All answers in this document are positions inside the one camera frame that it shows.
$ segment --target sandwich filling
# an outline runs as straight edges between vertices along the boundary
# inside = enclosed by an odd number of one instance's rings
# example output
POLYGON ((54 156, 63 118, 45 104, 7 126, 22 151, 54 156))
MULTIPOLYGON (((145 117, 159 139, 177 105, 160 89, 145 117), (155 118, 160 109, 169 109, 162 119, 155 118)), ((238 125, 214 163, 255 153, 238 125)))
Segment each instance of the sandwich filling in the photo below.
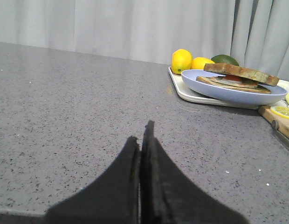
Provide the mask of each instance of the sandwich filling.
POLYGON ((238 76, 233 76, 233 75, 211 77, 210 79, 216 83, 231 85, 231 86, 236 86, 236 87, 255 89, 258 86, 257 81, 238 77, 238 76))
POLYGON ((226 89, 231 89, 231 90, 271 94, 271 90, 269 90, 269 89, 267 89, 261 85, 258 85, 256 88, 246 88, 246 87, 242 87, 242 86, 234 86, 234 85, 230 85, 230 84, 223 84, 223 83, 214 82, 212 80, 213 78, 216 78, 216 77, 197 76, 196 81, 210 84, 210 85, 215 85, 215 86, 226 88, 226 89))

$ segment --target oval plate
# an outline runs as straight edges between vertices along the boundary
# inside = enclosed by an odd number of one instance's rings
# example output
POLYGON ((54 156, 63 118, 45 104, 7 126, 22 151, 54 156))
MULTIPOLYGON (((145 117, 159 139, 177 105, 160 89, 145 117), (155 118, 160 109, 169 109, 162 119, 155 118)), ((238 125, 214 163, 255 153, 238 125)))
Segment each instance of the oval plate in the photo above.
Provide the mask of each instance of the oval plate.
POLYGON ((204 70, 185 70, 182 71, 181 75, 185 84, 193 91, 208 97, 234 103, 249 105, 269 105, 283 99, 288 93, 284 88, 280 86, 263 85, 267 89, 271 90, 271 94, 264 94, 231 90, 196 81, 197 76, 220 76, 220 74, 215 74, 204 70))

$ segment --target curtain fold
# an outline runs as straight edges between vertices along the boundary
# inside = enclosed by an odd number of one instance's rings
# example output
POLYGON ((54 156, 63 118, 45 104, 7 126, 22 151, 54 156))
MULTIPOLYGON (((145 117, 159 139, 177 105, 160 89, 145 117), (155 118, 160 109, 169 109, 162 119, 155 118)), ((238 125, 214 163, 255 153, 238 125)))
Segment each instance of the curtain fold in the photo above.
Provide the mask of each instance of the curtain fold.
POLYGON ((165 64, 184 48, 289 81, 289 0, 0 0, 0 42, 165 64))

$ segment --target bread slice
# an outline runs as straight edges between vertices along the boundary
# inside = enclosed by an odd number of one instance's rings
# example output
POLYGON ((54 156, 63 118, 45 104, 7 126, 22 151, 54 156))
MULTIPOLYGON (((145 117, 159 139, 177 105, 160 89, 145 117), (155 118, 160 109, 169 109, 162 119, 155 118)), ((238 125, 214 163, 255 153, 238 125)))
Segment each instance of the bread slice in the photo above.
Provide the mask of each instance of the bread slice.
POLYGON ((206 64, 204 67, 204 71, 248 78, 260 82, 262 84, 271 86, 277 86, 277 83, 279 81, 278 77, 271 76, 253 69, 243 68, 240 66, 226 63, 206 64))
POLYGON ((211 80, 211 77, 204 77, 204 76, 197 76, 196 81, 210 84, 210 85, 215 85, 218 87, 226 88, 226 89, 231 89, 231 90, 239 90, 239 91, 245 91, 245 92, 255 92, 255 93, 264 93, 264 94, 271 94, 271 90, 259 85, 257 88, 251 89, 251 88, 243 88, 243 87, 237 87, 237 86, 232 86, 232 85, 225 85, 221 83, 216 83, 211 80))

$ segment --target speckled granite countertop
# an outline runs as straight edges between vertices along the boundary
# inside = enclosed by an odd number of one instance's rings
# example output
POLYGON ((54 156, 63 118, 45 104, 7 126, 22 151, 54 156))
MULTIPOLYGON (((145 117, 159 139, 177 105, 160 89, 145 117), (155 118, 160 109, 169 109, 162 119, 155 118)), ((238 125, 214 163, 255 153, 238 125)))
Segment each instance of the speckled granite countertop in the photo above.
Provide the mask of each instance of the speckled granite countertop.
POLYGON ((251 223, 289 224, 289 152, 257 111, 189 103, 168 65, 0 43, 0 214, 42 216, 148 120, 178 167, 251 223))

